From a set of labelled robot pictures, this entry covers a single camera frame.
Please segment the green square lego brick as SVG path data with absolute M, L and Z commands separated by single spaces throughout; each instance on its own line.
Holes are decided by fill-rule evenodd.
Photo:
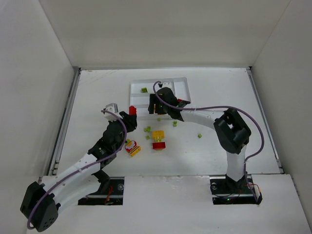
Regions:
M 141 92 L 142 92 L 142 93 L 147 93 L 147 92 L 148 92 L 148 90 L 147 90 L 147 88 L 146 88 L 146 87 L 144 87 L 144 88 L 141 88 Z

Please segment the yellow lego brick large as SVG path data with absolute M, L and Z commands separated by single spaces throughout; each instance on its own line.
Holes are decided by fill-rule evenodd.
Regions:
M 152 139 L 153 140 L 162 140 L 165 138 L 165 134 L 163 130 L 152 131 Z

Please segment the red lego brick large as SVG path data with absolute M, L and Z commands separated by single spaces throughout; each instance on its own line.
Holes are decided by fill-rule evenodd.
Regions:
M 166 148 L 166 143 L 165 142 L 153 142 L 152 143 L 152 148 L 155 151 L 161 151 Z

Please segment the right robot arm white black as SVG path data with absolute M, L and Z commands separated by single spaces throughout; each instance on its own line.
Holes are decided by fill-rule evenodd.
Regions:
M 189 101 L 177 99 L 168 87 L 149 95 L 149 114 L 169 115 L 174 120 L 196 123 L 215 130 L 221 147 L 227 155 L 225 181 L 229 188 L 245 184 L 244 160 L 251 130 L 237 110 L 225 111 L 187 109 Z

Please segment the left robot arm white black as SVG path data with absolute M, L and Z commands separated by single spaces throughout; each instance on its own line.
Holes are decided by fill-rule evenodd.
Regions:
M 109 176 L 102 170 L 111 163 L 126 142 L 127 134 L 137 128 L 137 110 L 115 114 L 102 110 L 111 118 L 102 137 L 74 165 L 50 181 L 34 181 L 25 192 L 20 211 L 27 218 L 27 229 L 43 232 L 69 205 L 98 190 L 102 183 L 109 183 Z

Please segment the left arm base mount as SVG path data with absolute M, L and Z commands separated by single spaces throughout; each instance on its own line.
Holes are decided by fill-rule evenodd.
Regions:
M 110 177 L 101 183 L 99 189 L 78 201 L 80 206 L 119 206 L 123 205 L 125 177 Z

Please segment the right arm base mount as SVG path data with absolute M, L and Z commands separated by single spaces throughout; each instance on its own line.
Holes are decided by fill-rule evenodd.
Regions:
M 238 182 L 225 176 L 210 177 L 210 190 L 214 205 L 260 205 L 263 196 L 260 187 L 254 183 L 251 175 Z

